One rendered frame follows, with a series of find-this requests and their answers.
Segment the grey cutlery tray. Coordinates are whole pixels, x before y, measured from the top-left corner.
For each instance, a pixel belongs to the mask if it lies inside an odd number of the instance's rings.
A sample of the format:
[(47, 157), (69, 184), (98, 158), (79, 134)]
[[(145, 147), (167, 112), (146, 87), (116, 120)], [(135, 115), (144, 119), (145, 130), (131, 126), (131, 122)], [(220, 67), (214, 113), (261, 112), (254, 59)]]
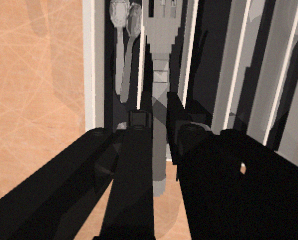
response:
[(91, 70), (90, 0), (82, 0), (82, 9), (83, 9), (85, 130), (87, 132), (92, 129), (92, 70)]
[[(127, 111), (140, 109), (141, 92), (152, 95), (154, 71), (143, 0), (129, 0), (130, 6), (142, 7), (141, 33), (132, 46), (128, 100), (121, 103), (116, 93), (118, 33), (110, 20), (110, 1), (91, 0), (92, 125), (115, 133)], [(227, 127), (250, 1), (183, 0), (171, 46), (169, 92), (177, 92), (191, 122), (209, 126), (216, 135)], [(297, 22), (298, 0), (265, 0), (233, 129), (298, 166), (298, 41), (270, 130)]]

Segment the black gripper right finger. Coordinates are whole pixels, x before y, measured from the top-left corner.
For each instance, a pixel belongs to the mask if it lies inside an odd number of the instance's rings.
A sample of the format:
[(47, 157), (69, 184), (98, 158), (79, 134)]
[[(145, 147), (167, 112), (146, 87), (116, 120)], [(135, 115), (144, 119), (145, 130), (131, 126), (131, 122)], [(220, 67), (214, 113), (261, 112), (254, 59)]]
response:
[(297, 165), (237, 129), (191, 122), (177, 92), (166, 130), (191, 240), (298, 240)]

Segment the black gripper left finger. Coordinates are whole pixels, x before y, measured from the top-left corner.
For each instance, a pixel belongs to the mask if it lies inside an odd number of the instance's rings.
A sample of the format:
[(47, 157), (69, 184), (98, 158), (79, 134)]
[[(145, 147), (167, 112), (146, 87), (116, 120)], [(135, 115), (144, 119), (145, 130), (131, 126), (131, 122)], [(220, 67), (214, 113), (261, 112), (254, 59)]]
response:
[(152, 95), (142, 91), (115, 133), (87, 131), (0, 198), (0, 240), (74, 240), (112, 180), (92, 240), (156, 240), (152, 152)]

